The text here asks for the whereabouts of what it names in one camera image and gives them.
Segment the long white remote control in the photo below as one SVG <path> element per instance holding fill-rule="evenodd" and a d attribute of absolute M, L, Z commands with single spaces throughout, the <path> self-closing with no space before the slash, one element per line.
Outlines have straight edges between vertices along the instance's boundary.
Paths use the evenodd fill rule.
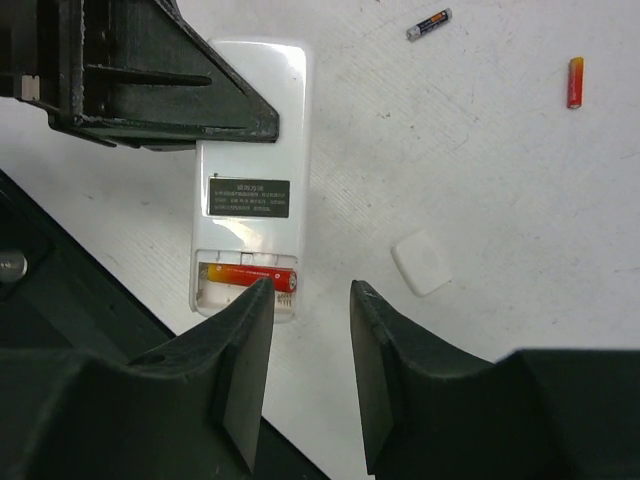
<path fill-rule="evenodd" d="M 273 143 L 201 141 L 196 146 L 189 304 L 209 317 L 248 287 L 208 281 L 209 264 L 291 269 L 294 293 L 275 290 L 275 320 L 302 309 L 308 212 L 314 55 L 293 40 L 226 39 L 223 57 L 279 114 Z"/>

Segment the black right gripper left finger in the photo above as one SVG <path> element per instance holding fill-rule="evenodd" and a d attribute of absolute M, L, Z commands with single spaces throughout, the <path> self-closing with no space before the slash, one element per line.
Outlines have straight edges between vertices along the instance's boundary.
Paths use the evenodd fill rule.
<path fill-rule="evenodd" d="M 72 349 L 1 353 L 5 479 L 247 479 L 275 290 L 260 280 L 127 365 Z"/>

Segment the white battery cover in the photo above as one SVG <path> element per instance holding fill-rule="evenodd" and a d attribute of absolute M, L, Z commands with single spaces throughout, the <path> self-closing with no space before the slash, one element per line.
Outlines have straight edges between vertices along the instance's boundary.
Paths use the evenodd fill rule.
<path fill-rule="evenodd" d="M 418 230 L 391 248 L 394 263 L 417 297 L 426 297 L 452 280 L 445 250 L 426 230 Z"/>

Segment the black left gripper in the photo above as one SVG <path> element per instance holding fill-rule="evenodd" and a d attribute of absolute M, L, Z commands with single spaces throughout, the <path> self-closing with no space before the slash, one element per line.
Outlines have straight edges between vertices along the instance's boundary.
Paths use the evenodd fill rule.
<path fill-rule="evenodd" d="M 1 95 L 108 147 L 279 137 L 277 110 L 174 1 L 3 1 Z"/>

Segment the red orange battery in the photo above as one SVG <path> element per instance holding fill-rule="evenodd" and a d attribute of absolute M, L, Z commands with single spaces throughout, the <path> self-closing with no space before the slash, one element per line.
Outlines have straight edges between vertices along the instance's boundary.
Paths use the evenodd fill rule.
<path fill-rule="evenodd" d="M 297 275 L 294 270 L 235 264 L 209 264 L 203 269 L 204 277 L 211 282 L 250 287 L 261 279 L 271 279 L 278 292 L 294 293 Z"/>
<path fill-rule="evenodd" d="M 578 109 L 582 106 L 584 67 L 583 57 L 575 57 L 569 61 L 567 83 L 567 107 L 569 109 Z"/>

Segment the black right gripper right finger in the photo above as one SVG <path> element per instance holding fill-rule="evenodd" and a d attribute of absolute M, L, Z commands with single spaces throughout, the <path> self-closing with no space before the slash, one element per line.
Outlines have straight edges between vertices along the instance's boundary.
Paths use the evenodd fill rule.
<path fill-rule="evenodd" d="M 635 479 L 639 354 L 467 353 L 350 290 L 366 467 L 378 479 Z"/>

